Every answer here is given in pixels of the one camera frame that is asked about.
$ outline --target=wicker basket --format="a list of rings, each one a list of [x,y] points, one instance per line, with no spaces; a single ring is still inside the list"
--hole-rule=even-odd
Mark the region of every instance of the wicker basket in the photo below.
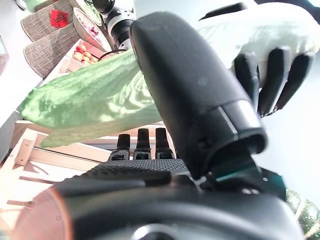
[[[73,24],[78,32],[79,36],[81,37],[82,40],[86,41],[87,43],[91,44],[92,46],[95,46],[96,48],[100,49],[101,51],[104,52],[110,52],[111,47],[104,36],[104,34],[98,29],[100,39],[101,39],[101,44],[96,41],[96,39],[93,38],[93,36],[85,29],[85,27],[82,25],[80,20],[78,19],[78,14],[82,14],[89,22],[91,22],[92,26],[95,26],[97,29],[98,27],[96,24],[86,15],[83,11],[81,11],[79,8],[75,7],[73,9]]]
[[[69,0],[59,0],[21,20],[23,30],[33,42],[59,29],[51,26],[50,14],[52,9],[68,13],[68,24],[72,23],[74,14],[72,5]]]
[[[38,12],[40,11],[41,9],[44,9],[45,7],[48,7],[50,6],[51,4],[54,4],[55,3],[55,0],[47,0],[47,1],[44,1],[40,4],[38,4],[37,6],[34,7],[34,11],[35,12]]]
[[[79,39],[74,24],[70,23],[28,45],[24,49],[25,59],[37,74],[46,78]]]

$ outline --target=basket of fruit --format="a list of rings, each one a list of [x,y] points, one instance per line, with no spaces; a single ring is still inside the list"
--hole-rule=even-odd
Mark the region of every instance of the basket of fruit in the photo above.
[[[72,58],[83,63],[85,66],[98,62],[98,58],[87,51],[86,46],[81,43],[76,46]]]
[[[79,36],[104,52],[110,52],[111,47],[103,35],[98,29],[97,25],[79,8],[73,8],[73,24],[79,34]]]

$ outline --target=robotic finger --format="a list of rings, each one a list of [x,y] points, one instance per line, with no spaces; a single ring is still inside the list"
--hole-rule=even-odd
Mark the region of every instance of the robotic finger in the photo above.
[[[302,53],[290,66],[288,47],[272,50],[268,56],[266,81],[260,93],[258,63],[253,52],[239,54],[234,60],[234,70],[254,109],[263,118],[284,108],[306,79],[313,59],[313,55]]]

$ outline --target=black cable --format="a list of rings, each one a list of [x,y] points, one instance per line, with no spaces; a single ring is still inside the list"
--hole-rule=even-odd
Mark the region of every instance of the black cable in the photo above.
[[[118,53],[118,52],[125,52],[125,51],[127,51],[127,50],[126,49],[117,49],[117,50],[112,50],[112,51],[106,52],[101,57],[99,57],[98,62],[100,62],[105,56],[107,56],[109,54],[115,54],[115,53]]]

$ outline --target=red apple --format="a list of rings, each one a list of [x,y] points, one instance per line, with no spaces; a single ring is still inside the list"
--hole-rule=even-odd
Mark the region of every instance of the red apple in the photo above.
[[[86,65],[86,66],[89,66],[89,65],[90,65],[90,63],[89,63],[88,61],[82,60],[81,62],[82,62],[84,65]]]
[[[85,51],[83,55],[86,56],[86,57],[88,57],[88,58],[91,58],[91,57],[92,57],[91,53],[88,52],[88,51]]]
[[[83,45],[83,44],[79,44],[78,46],[76,46],[75,49],[76,49],[78,52],[80,52],[80,53],[84,53],[85,51],[87,51],[86,46]]]
[[[83,57],[82,57],[82,61],[89,62],[89,61],[90,61],[90,58],[88,58],[87,56],[83,56]]]
[[[97,36],[99,33],[98,29],[95,26],[93,26],[90,31],[93,33],[93,36]]]
[[[72,55],[72,57],[75,59],[75,60],[78,60],[79,62],[82,61],[82,58],[83,58],[83,54],[81,52],[78,52],[78,51],[75,51]]]
[[[92,62],[95,62],[95,63],[96,63],[96,62],[98,62],[98,59],[97,59],[96,57],[94,57],[94,56],[93,56],[93,57],[91,57],[90,61],[92,61]]]

